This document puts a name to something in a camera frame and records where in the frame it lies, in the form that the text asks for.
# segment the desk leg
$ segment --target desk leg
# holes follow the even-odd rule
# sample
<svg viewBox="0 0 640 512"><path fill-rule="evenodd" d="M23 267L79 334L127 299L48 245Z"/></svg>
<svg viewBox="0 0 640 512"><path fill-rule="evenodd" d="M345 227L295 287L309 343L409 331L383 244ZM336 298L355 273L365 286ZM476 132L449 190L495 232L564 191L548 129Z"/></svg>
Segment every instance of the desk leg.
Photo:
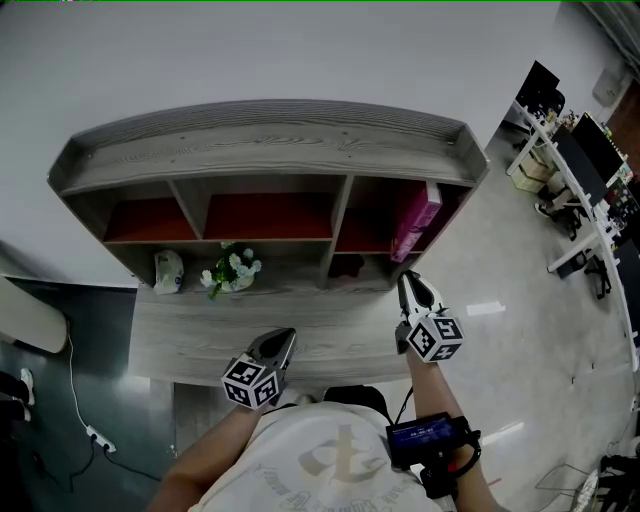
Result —
<svg viewBox="0 0 640 512"><path fill-rule="evenodd" d="M516 169L522 163L522 161L524 160L524 157L527 156L527 153L529 153L529 151L531 151L531 148L535 145L535 143L538 142L539 137L540 136L538 135L538 132L533 133L533 135L529 139L529 142L527 142L527 145L524 147L522 151L520 151L520 153L518 153L518 156L516 157L516 159L507 169L507 176L511 176L514 172L516 172Z"/></svg>
<svg viewBox="0 0 640 512"><path fill-rule="evenodd" d="M584 240L575 244L571 249L569 249L569 251L567 251L562 256L560 256L556 261L551 263L547 267L547 271L555 272L556 270L558 270L560 266L564 265L576 254L580 253L581 251L584 251L587 248L594 246L597 240L598 240L598 234L595 231L593 231L588 237L586 237Z"/></svg>

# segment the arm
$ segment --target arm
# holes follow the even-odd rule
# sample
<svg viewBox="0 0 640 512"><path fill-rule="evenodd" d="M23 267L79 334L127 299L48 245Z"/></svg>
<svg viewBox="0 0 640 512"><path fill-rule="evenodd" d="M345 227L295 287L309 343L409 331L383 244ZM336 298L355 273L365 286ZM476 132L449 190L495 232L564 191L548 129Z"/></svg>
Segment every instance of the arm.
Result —
<svg viewBox="0 0 640 512"><path fill-rule="evenodd" d="M407 361L413 381L413 400L416 417L423 418L448 412L452 418L463 416L451 389L447 385L440 367L434 363L423 363L416 353L407 350ZM458 450L454 456L458 467L464 465L473 454L470 446ZM476 463L466 474L458 478L458 512L497 512L496 503L487 485L480 463Z"/></svg>
<svg viewBox="0 0 640 512"><path fill-rule="evenodd" d="M147 512L186 512L198 503L236 463L261 415L240 406L231 411L169 468Z"/></svg>

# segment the desk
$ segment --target desk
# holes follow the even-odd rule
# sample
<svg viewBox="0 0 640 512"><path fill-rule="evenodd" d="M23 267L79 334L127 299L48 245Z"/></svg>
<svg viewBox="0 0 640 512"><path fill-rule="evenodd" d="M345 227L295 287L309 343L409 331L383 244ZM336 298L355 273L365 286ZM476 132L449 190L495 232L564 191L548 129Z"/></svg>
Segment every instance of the desk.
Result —
<svg viewBox="0 0 640 512"><path fill-rule="evenodd" d="M547 270L549 272L554 272L560 265L569 261L573 256L578 254L581 250L586 249L587 247L594 247L600 245L602 247L602 254L604 264L607 268L607 273L609 275L609 280L611 281L611 294L616 301L616 306L618 313L620 315L620 319L623 324L624 334L629 344L629 355L631 358L631 368L632 371L637 371L639 366L639 357L640 350L636 348L635 338L638 333L634 331L631 318L629 315L629 308L627 306L627 298L625 296L624 286L622 281L620 280L620 274L618 273L617 265L619 261L614 257L614 254L611 250L611 234L608 232L610 228L609 219L606 213L598 206L598 203L602 199L600 196L600 188L597 182L590 179L591 173L589 172L589 179L586 179L584 176L586 169L577 169L578 174L581 175L583 180L586 183L586 186L589 187L589 192L585 192L581 183L576 179L576 176L572 172L571 168L567 164L565 158L558 151L557 144L552 142L549 136L546 134L545 129L538 123L538 121L533 117L524 107L522 107L517 101L513 102L513 108L524 117L526 122L531 125L534 130L533 135L527 142L527 145L524 149L518 154L516 159L507 169L507 174L510 176L515 172L515 169L522 162L524 157L527 155L529 150L536 144L537 141L540 141L541 144L547 146L549 154L553 159L554 163L557 165L562 177L564 178L565 183L571 189L573 194L580 200L580 204L584 207L587 212L587 217L589 218L589 222L593 227L593 232L589 234L584 240L578 242L574 245L574 247L564 254L561 258L551 263ZM591 166L590 162L582 162L584 166Z"/></svg>

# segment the wrist-mounted device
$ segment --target wrist-mounted device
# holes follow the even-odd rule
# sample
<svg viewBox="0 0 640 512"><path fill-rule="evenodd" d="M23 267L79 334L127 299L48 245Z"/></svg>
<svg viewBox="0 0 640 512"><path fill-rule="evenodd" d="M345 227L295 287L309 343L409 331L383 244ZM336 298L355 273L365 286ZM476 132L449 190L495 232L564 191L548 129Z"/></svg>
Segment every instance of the wrist-mounted device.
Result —
<svg viewBox="0 0 640 512"><path fill-rule="evenodd" d="M451 418L447 413L390 425L387 439L394 467L406 471L416 464L424 466L420 479L431 499L455 497L456 479L469 471L482 453L480 431L471 430L464 416ZM473 455L464 466L454 467L453 452L465 445L473 448Z"/></svg>

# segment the power strip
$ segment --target power strip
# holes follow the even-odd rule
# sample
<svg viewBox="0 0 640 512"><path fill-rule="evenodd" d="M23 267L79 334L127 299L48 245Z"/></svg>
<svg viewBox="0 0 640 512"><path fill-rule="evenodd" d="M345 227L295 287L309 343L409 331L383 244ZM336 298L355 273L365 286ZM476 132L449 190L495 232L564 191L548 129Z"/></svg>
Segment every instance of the power strip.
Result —
<svg viewBox="0 0 640 512"><path fill-rule="evenodd" d="M98 443L100 446L102 446L102 448L106 446L109 453L114 453L116 451L116 445L109 441L91 425L87 425L87 435L89 437L95 436L96 439L94 442Z"/></svg>

